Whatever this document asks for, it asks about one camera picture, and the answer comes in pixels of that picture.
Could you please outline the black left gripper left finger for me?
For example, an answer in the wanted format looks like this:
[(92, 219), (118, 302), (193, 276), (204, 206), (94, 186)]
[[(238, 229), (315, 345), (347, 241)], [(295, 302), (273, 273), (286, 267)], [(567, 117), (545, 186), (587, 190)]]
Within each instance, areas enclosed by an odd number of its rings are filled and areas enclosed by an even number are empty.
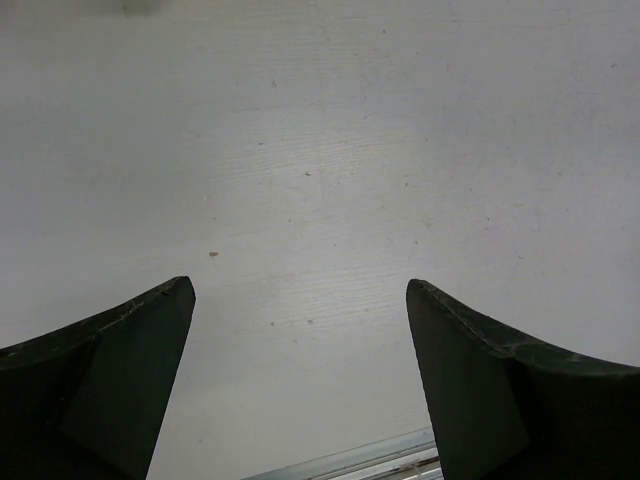
[(3, 348), (2, 478), (146, 478), (195, 303), (179, 276)]

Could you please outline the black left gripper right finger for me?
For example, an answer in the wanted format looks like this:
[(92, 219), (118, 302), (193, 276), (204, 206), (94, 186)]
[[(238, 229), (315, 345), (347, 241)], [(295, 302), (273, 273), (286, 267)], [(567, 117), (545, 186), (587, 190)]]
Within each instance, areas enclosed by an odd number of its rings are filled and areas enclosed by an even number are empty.
[(423, 280), (411, 335), (447, 479), (635, 479), (639, 371), (547, 343)]

